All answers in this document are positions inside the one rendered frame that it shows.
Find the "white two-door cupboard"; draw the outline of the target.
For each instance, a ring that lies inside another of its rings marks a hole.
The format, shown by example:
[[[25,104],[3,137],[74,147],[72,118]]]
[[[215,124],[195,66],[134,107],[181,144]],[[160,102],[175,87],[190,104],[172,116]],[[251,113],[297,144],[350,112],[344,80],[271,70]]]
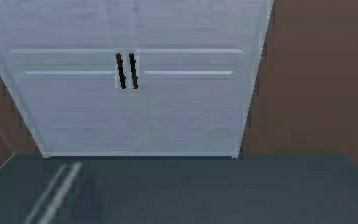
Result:
[[[0,76],[44,157],[236,157],[274,2],[0,0]]]

